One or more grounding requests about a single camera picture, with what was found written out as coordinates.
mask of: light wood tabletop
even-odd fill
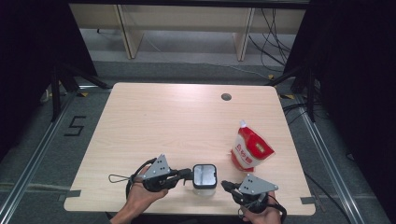
[[[231,100],[222,99],[226,93]],[[230,150],[239,121],[262,136],[276,154],[256,167],[255,176],[279,186],[276,198],[289,215],[313,215],[311,197],[276,90],[263,86],[118,83],[97,124],[71,190],[68,211],[117,212],[125,203],[126,181],[110,183],[109,175],[130,176],[145,161],[166,156],[172,169],[212,163],[218,185],[213,196],[193,192],[191,181],[179,181],[150,214],[236,215],[239,205],[221,180],[241,183]]]

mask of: hand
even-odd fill
[[[144,174],[148,167],[142,169],[140,174]],[[132,219],[142,214],[155,201],[165,197],[168,189],[159,192],[150,192],[143,187],[142,183],[134,183],[129,191],[128,199],[121,210],[111,218],[110,222],[115,224],[130,223]]]
[[[268,203],[274,204],[275,193],[273,191],[268,192]],[[248,222],[251,221],[253,224],[280,224],[279,211],[273,207],[267,207],[264,211],[259,214],[250,212],[246,207],[241,206],[241,210],[244,213],[243,220]]]

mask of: black cable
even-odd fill
[[[288,123],[288,125],[291,125],[294,121],[297,120],[301,115],[305,114],[307,111],[305,110],[303,113],[299,114],[297,117],[295,117],[291,122]]]
[[[346,218],[347,223],[351,223],[346,211],[340,206],[340,204],[338,204],[338,202],[336,202],[335,199],[332,196],[330,196],[330,194],[314,178],[312,178],[312,176],[310,176],[306,172],[304,172],[304,175],[308,177],[308,179],[310,179],[315,185],[317,185],[318,188],[320,188],[323,191],[323,193],[326,194],[326,196],[335,204],[335,206],[341,211],[341,213]]]
[[[267,51],[264,50],[264,48],[260,48],[260,46],[258,44],[256,44],[256,42],[251,38],[251,36],[249,35],[248,38],[250,39],[250,41],[253,43],[254,46],[256,46],[256,48],[261,51],[262,53],[266,54],[268,57],[270,57],[271,59],[273,59],[274,61],[276,61],[277,63],[281,64],[282,66],[285,66],[284,63],[282,63],[280,60],[278,60],[277,58],[275,58],[274,56],[272,56],[270,53],[268,53]]]
[[[273,21],[272,21],[271,25],[270,25],[269,21],[267,20],[267,17],[265,16],[265,13],[264,13],[263,10],[262,10],[262,16],[264,17],[265,22],[267,23],[267,26],[268,26],[268,36],[265,37],[264,34],[262,34],[262,36],[265,38],[265,41],[268,42],[268,43],[270,43],[273,47],[275,47],[275,48],[281,48],[279,45],[273,44],[273,43],[268,39],[269,36],[272,35],[272,36],[274,37],[275,40],[278,40],[278,39],[277,39],[277,35],[276,35],[276,34],[274,35],[274,32],[273,32],[273,27],[276,26],[276,20],[275,20],[274,11],[273,11]],[[286,47],[286,49],[283,49],[283,50],[285,50],[285,51],[290,51],[290,49],[289,49],[288,47]]]

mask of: snack bag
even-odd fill
[[[240,124],[235,145],[231,150],[231,160],[239,170],[253,172],[255,166],[275,152],[264,139],[249,129],[244,120]]]

